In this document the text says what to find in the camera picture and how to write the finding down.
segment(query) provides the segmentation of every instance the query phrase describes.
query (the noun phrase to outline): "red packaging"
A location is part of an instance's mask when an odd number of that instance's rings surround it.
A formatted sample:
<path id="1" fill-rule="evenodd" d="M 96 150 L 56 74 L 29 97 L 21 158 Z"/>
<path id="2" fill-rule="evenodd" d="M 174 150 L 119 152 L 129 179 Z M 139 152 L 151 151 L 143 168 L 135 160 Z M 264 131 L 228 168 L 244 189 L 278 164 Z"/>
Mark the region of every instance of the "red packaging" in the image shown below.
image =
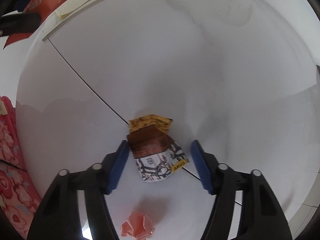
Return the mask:
<path id="1" fill-rule="evenodd" d="M 66 0 L 31 0 L 23 13 L 37 13 L 41 17 L 41 23 L 43 23 L 46 18 L 60 5 L 62 5 Z M 32 35 L 32 33 L 14 33 L 10 35 L 4 45 L 4 48 L 11 43 L 27 39 Z"/>

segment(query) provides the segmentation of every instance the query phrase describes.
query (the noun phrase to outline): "yellow label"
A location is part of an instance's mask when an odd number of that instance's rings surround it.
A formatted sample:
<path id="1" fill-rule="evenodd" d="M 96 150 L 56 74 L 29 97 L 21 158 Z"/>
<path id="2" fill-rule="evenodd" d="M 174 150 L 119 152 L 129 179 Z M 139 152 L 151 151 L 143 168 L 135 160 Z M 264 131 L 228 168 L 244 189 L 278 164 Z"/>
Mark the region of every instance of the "yellow label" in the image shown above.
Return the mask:
<path id="1" fill-rule="evenodd" d="M 186 164 L 187 164 L 186 160 L 178 161 L 176 164 L 171 166 L 171 170 L 172 170 L 172 172 L 176 172 L 176 171 L 180 170 Z"/>
<path id="2" fill-rule="evenodd" d="M 5 108 L 4 102 L 0 100 L 0 115 L 8 114 L 7 109 Z"/>
<path id="3" fill-rule="evenodd" d="M 130 133 L 133 133 L 142 128 L 155 125 L 158 130 L 167 133 L 169 131 L 171 123 L 172 119 L 155 114 L 149 114 L 133 120 L 129 120 L 129 129 Z"/>

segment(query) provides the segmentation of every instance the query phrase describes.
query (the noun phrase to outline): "pink crumpled paper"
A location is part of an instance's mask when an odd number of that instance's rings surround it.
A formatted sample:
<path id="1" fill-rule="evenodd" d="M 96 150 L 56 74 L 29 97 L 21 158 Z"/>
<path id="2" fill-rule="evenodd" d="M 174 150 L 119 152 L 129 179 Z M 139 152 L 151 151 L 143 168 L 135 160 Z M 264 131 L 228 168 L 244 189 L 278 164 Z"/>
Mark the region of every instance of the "pink crumpled paper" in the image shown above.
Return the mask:
<path id="1" fill-rule="evenodd" d="M 146 240 L 155 230 L 151 219 L 145 213 L 133 211 L 122 224 L 121 236 L 132 236 L 136 240 Z"/>

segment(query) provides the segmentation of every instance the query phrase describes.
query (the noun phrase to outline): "white table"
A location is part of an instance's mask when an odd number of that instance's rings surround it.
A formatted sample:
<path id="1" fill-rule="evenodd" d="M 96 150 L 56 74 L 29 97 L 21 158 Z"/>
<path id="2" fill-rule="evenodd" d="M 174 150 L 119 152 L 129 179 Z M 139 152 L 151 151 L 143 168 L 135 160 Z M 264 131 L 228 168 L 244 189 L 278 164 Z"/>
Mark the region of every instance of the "white table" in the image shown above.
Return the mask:
<path id="1" fill-rule="evenodd" d="M 320 166 L 320 57 L 271 3 L 105 0 L 46 42 L 40 32 L 17 94 L 19 140 L 39 193 L 60 169 L 84 170 L 117 149 L 128 133 L 117 114 L 159 114 L 174 120 L 169 135 L 190 159 L 198 139 L 234 170 L 261 170 L 289 220 Z M 198 176 L 193 162 L 186 168 Z M 107 200 L 116 229 L 137 210 L 155 222 L 154 239 L 176 240 L 200 239 L 214 199 L 185 171 L 143 182 L 130 156 Z M 235 205 L 230 237 L 239 215 Z"/>

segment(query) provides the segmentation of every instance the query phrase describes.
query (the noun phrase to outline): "pink floral fabric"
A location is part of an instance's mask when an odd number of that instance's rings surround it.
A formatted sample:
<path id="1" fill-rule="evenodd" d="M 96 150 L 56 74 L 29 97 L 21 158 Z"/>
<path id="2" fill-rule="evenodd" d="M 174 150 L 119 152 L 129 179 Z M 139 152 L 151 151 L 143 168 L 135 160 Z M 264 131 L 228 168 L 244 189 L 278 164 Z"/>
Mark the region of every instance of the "pink floral fabric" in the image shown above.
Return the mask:
<path id="1" fill-rule="evenodd" d="M 25 170 L 17 139 L 15 110 L 7 97 L 0 97 L 8 114 L 0 114 L 0 159 L 18 168 L 0 163 L 0 206 L 17 232 L 27 239 L 29 228 L 41 198 Z"/>
<path id="2" fill-rule="evenodd" d="M 9 162 L 23 170 L 26 169 L 19 142 L 15 123 L 15 109 L 7 97 L 0 97 L 8 114 L 0 114 L 0 159 Z"/>
<path id="3" fill-rule="evenodd" d="M 0 163 L 0 206 L 24 239 L 40 201 L 26 171 Z"/>

